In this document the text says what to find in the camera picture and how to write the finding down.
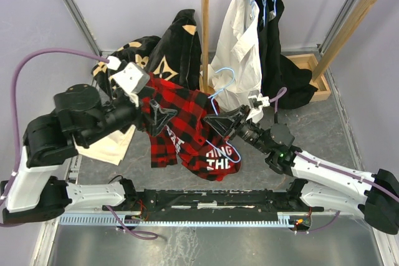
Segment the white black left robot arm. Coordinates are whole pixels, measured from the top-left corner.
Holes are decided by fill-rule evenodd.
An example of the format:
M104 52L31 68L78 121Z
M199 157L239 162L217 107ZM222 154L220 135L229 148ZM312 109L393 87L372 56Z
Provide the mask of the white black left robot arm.
M71 208L133 209L138 194L129 179L85 186L57 179L53 172L78 155L78 146L87 149L132 125L156 136L177 114L174 109L162 108L153 98L148 102L148 112L126 97L102 104L99 91L87 84L58 93L54 103L51 113L28 124L19 170L10 180L1 182L6 201L2 210L4 226L49 221Z

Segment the red black plaid shirt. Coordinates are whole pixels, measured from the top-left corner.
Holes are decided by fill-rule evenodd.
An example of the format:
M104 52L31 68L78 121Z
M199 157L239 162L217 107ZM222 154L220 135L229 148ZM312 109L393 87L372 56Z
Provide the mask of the red black plaid shirt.
M151 99L162 108L177 111L159 135L149 136L152 168L176 165L180 158L186 169L208 181L222 181L240 170L241 158L235 148L204 121L206 115L219 109L208 94L184 88L153 73L147 85L155 92L143 99L144 112L150 112Z

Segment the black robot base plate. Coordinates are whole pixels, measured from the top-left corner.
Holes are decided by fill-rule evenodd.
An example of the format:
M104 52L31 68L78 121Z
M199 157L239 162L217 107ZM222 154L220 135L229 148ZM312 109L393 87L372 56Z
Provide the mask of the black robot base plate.
M299 197L297 191L275 192L261 190L151 190L138 193L138 199L123 209L125 212L143 214L147 219L152 214L173 211L217 211L235 214L295 212L308 214L322 212L321 207L310 208Z

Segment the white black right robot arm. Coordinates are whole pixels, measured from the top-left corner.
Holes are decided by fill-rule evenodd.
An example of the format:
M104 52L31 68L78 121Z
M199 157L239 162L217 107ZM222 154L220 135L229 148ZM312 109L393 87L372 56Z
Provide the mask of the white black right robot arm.
M278 174L303 179L302 189L286 195L295 211L305 206L348 212L386 234L398 234L398 180L385 169L376 173L346 168L294 146L287 125L274 120L263 129L241 106L231 112L207 115L204 120L226 141L240 137L266 155L266 164Z

